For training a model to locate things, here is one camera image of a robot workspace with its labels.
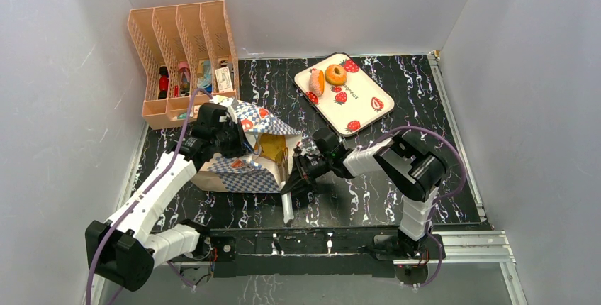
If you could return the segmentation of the blue checkered paper bag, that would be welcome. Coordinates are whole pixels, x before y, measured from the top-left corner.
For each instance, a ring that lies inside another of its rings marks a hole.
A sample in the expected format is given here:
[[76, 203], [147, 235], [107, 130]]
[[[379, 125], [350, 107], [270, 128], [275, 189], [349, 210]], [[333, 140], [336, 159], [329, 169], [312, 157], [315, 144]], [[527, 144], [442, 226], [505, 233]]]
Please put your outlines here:
[[279, 165], [260, 157], [259, 137], [269, 133], [286, 136], [291, 173], [293, 149], [301, 143], [302, 132], [272, 114], [266, 108], [238, 100], [234, 113], [249, 143], [246, 155], [225, 158], [215, 154], [192, 178], [197, 187], [214, 192], [276, 193], [281, 191]]

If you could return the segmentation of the sugared orange fake bread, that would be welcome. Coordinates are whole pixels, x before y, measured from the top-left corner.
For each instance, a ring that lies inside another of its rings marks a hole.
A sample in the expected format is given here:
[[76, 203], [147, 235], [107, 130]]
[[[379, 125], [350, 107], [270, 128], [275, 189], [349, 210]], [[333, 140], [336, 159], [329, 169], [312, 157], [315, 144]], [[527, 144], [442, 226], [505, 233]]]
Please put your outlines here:
[[325, 91], [325, 74], [322, 70], [312, 68], [310, 70], [309, 91], [317, 97], [321, 97]]

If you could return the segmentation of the fake ring donut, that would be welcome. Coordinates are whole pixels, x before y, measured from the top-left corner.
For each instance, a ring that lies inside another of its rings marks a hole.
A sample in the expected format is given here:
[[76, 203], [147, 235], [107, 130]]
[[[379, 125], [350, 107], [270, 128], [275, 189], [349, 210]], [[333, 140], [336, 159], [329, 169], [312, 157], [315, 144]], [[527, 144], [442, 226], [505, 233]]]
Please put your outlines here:
[[347, 71], [341, 65], [329, 65], [325, 70], [325, 80], [334, 86], [342, 86], [347, 82]]

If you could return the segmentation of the fake bread slice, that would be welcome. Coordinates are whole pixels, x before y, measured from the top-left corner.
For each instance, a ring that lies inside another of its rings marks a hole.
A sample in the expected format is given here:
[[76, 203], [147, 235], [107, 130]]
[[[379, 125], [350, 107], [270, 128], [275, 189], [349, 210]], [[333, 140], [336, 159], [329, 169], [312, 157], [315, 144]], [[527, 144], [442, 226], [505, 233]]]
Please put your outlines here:
[[288, 161], [288, 146], [286, 136], [269, 133], [261, 134], [259, 137], [260, 157], [283, 165]]

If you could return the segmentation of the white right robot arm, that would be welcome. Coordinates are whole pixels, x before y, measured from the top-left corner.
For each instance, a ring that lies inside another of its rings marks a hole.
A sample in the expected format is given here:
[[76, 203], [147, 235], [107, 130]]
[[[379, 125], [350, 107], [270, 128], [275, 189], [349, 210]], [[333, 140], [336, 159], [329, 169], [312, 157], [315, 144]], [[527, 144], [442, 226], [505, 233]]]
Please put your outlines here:
[[318, 177], [329, 172], [353, 179], [383, 172], [403, 195], [403, 214], [396, 235], [376, 235], [372, 243], [360, 248], [379, 260], [416, 258], [427, 249], [432, 233], [430, 214], [447, 164], [420, 144], [410, 131], [403, 131], [369, 146], [347, 148], [330, 130], [313, 134], [317, 153], [293, 150], [293, 166], [283, 183], [281, 195], [293, 196], [315, 188]]

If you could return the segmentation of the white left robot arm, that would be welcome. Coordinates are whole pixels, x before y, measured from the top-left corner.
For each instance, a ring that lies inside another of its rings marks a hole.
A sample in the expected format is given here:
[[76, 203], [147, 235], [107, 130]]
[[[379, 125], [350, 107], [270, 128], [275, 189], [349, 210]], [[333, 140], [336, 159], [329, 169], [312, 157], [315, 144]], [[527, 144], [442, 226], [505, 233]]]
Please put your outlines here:
[[234, 98], [202, 104], [190, 135], [162, 154], [140, 189], [107, 220], [90, 223], [85, 231], [90, 279], [98, 275], [136, 291], [154, 268], [173, 258], [208, 257], [212, 242], [197, 223], [185, 220], [158, 234], [152, 229], [179, 190], [214, 156], [247, 152], [237, 105]]

